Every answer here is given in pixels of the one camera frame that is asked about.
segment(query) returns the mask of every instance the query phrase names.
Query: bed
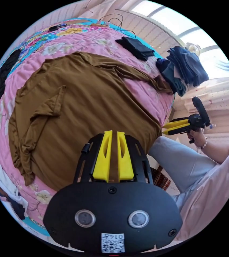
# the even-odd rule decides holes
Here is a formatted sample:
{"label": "bed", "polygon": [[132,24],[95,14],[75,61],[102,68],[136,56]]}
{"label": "bed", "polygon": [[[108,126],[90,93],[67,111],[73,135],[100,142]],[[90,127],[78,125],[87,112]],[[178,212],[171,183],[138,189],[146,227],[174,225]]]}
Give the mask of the bed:
{"label": "bed", "polygon": [[[153,78],[160,74],[155,65],[156,58],[161,57],[158,53],[148,58],[146,62],[140,61],[115,42],[124,34],[134,37],[133,34],[118,31],[116,26],[108,28],[91,25],[96,22],[96,20],[90,20],[87,23],[69,25],[53,32],[49,32],[48,28],[42,29],[22,42],[16,48],[21,49],[19,60],[6,79],[5,93],[0,99],[0,165],[17,186],[21,196],[28,201],[28,218],[25,222],[44,235],[48,235],[48,232],[42,220],[46,207],[56,192],[37,177],[33,184],[26,187],[19,170],[13,166],[8,141],[8,121],[14,109],[16,91],[25,84],[34,71],[41,67],[46,59],[57,58],[76,51],[110,57],[137,68]],[[163,124],[174,96],[157,93],[150,85],[142,81],[135,82],[126,79],[125,84],[143,107],[160,124]]]}

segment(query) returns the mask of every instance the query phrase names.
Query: black cable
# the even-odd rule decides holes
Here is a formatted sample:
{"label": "black cable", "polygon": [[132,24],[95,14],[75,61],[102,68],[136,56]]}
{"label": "black cable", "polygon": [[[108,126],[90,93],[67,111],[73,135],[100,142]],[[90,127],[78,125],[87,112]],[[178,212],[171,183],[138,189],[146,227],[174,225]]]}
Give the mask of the black cable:
{"label": "black cable", "polygon": [[88,8],[89,3],[91,2],[91,0],[89,0],[89,2],[87,3],[87,5],[84,7],[84,9]]}
{"label": "black cable", "polygon": [[126,29],[121,30],[121,29],[120,29],[120,31],[130,31],[130,32],[132,32],[132,33],[135,35],[135,38],[137,38],[137,36],[136,36],[135,32],[134,32],[134,31],[132,31],[132,30],[126,30]]}
{"label": "black cable", "polygon": [[120,20],[120,19],[118,19],[118,18],[111,18],[111,19],[117,19],[118,21],[120,21],[120,25],[119,25],[119,27],[118,27],[118,29],[120,28],[120,32],[122,32],[122,31],[130,31],[130,32],[132,32],[134,35],[135,35],[135,38],[137,38],[137,36],[136,36],[136,34],[135,34],[135,32],[134,31],[132,31],[132,30],[126,30],[126,29],[124,29],[124,30],[122,30],[122,21]]}
{"label": "black cable", "polygon": [[118,18],[111,18],[110,20],[112,20],[112,19],[117,19],[120,22],[120,25],[119,25],[118,28],[121,29],[122,28],[122,21],[120,19],[118,19]]}
{"label": "black cable", "polygon": [[121,14],[118,14],[118,13],[112,13],[112,14],[105,15],[105,16],[103,16],[103,17],[100,18],[100,21],[101,21],[102,18],[107,17],[107,16],[110,16],[110,15],[114,15],[114,14],[120,15],[120,16],[122,17],[122,22],[123,22],[123,16],[122,16]]}

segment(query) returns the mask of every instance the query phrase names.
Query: pink floral bedspread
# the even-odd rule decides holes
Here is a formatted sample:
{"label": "pink floral bedspread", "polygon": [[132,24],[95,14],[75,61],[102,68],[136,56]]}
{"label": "pink floral bedspread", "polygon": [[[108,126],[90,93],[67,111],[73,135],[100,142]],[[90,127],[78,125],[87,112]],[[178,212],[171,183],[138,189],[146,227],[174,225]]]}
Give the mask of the pink floral bedspread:
{"label": "pink floral bedspread", "polygon": [[[32,185],[26,187],[19,170],[14,168],[9,150],[8,122],[14,109],[14,100],[17,89],[21,88],[34,71],[39,69],[45,59],[57,58],[76,51],[84,51],[107,56],[135,67],[149,74],[151,77],[159,75],[155,66],[155,57],[147,62],[140,61],[129,51],[124,49],[116,39],[124,36],[111,28],[95,28],[86,33],[78,33],[81,26],[73,26],[62,32],[60,37],[42,45],[35,53],[27,57],[7,78],[5,93],[0,99],[0,164],[18,187],[22,197],[28,201],[27,214],[32,221],[43,226],[42,219],[47,204],[56,193],[43,184],[37,177]],[[161,123],[172,105],[173,96],[166,93],[157,93],[145,82],[125,80],[125,84],[138,101]]]}

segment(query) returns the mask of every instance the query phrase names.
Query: window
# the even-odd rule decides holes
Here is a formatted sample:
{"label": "window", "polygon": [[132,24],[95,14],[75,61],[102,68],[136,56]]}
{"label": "window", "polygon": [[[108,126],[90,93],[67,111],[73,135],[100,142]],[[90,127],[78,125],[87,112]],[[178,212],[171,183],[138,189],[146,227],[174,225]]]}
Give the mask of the window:
{"label": "window", "polygon": [[219,61],[229,63],[227,57],[220,48],[200,54],[199,59],[207,72],[209,79],[229,77],[229,71],[217,67]]}
{"label": "window", "polygon": [[132,11],[148,16],[152,11],[156,10],[161,6],[162,5],[151,1],[143,1],[139,3],[135,8],[133,8]]}
{"label": "window", "polygon": [[191,32],[181,38],[184,43],[193,43],[201,48],[217,45],[215,41],[202,29]]}
{"label": "window", "polygon": [[[151,1],[142,1],[132,11],[148,16],[151,14],[151,12],[155,11],[161,6],[162,5]],[[163,9],[159,10],[152,15],[151,18],[162,24],[176,36],[189,29],[198,27],[198,25],[193,21],[168,7],[164,7]],[[180,37],[180,40],[185,44],[192,43],[199,45],[201,49],[209,46],[217,46],[215,41],[201,28],[188,34],[184,34],[184,36]],[[223,63],[229,63],[229,61],[218,46],[217,49],[202,52],[199,59],[210,79],[229,77],[228,70],[219,68],[220,61]]]}
{"label": "window", "polygon": [[164,25],[175,35],[179,35],[188,29],[197,27],[197,24],[192,22],[190,19],[170,8],[160,10],[151,16],[151,18]]}

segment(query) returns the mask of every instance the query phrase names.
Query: person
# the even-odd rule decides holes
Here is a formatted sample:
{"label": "person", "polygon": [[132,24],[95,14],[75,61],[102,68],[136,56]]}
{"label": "person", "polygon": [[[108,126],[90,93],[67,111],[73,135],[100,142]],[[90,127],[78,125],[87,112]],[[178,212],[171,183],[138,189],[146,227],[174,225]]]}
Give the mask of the person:
{"label": "person", "polygon": [[229,144],[209,142],[202,130],[191,130],[187,136],[205,155],[165,136],[148,153],[180,191],[172,196],[183,220],[176,241],[201,232],[229,198]]}

